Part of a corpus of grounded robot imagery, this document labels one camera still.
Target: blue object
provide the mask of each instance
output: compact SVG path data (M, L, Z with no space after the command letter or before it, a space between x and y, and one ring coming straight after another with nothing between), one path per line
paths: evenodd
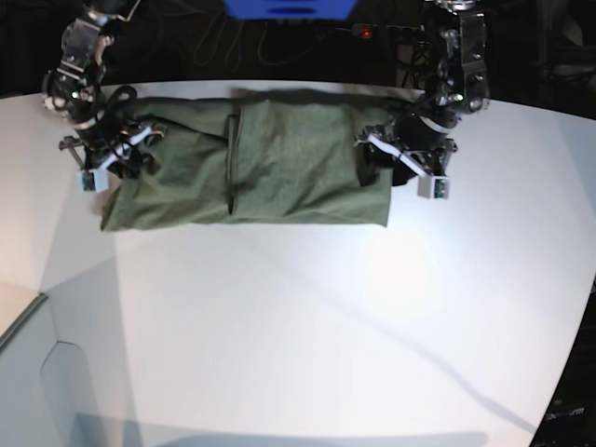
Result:
M358 0L225 0L240 20L345 20Z

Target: white table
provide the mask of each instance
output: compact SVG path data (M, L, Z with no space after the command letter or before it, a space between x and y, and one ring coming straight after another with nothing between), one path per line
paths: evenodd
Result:
M386 92L139 91L235 88ZM67 126L35 96L1 101L0 117L0 280L47 292L59 340L88 357L96 404L81 413L113 445L531 441L596 272L596 123L493 102L454 132L450 200L418 197L415 182L394 189L387 229L114 236L56 149Z

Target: dark background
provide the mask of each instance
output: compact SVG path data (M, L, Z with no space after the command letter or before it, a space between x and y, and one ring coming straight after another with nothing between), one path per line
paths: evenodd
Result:
M40 90L80 7L80 0L0 0L1 96ZM408 27L420 25L420 7L419 0L361 0L346 22L277 23L218 15L219 0L144 0L133 23L116 30L104 84L294 79L396 86L403 73L387 57L379 28L365 39L353 25L388 26L392 49L408 54L418 45ZM481 8L493 99L596 118L596 0L484 0ZM573 42L570 29L581 30L583 42ZM596 446L593 298L536 447Z

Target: green fabric bag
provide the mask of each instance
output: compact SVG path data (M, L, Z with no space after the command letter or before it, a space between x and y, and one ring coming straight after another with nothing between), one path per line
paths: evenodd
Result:
M380 107L279 101L146 99L132 114L166 130L142 144L155 162L125 179L102 230L180 224L386 225L391 171L359 184L355 135Z

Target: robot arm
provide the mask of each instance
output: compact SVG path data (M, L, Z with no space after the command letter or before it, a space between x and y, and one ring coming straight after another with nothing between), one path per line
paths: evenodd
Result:
M110 98L101 90L103 52L115 41L110 25L130 21L140 2L93 0L65 31L60 66L44 80L46 107L61 112L77 133L78 138L65 138L60 148L69 150L79 165L84 191L106 189L108 170L121 178L138 176L146 160L135 146L159 133L117 111L122 102L136 98L134 88L120 88ZM445 170L456 146L447 137L462 115L478 112L489 96L484 17L475 6L476 0L425 0L423 30L436 70L418 102L388 102L393 119L358 136L363 187L376 181L379 169L405 165L419 176L421 196L449 195ZM76 147L83 147L84 161Z
M42 87L45 106L60 112L78 138L66 137L67 149L79 165L79 187L107 189L107 171L119 177L138 175L143 163L134 146L154 133L115 112L124 101L136 98L134 88L119 88L106 98L101 89L106 66L103 52L115 39L106 30L114 21L130 21L141 0L94 0L64 32L59 67L46 75ZM85 161L76 152L83 147Z
M379 169L403 174L405 165L418 176L419 196L449 197L445 171L457 146L447 137L462 115L479 112L489 101L486 28L475 6L475 0L427 0L423 26L436 71L418 102L390 103L394 118L357 137L363 187L376 182ZM400 182L394 175L394 184Z

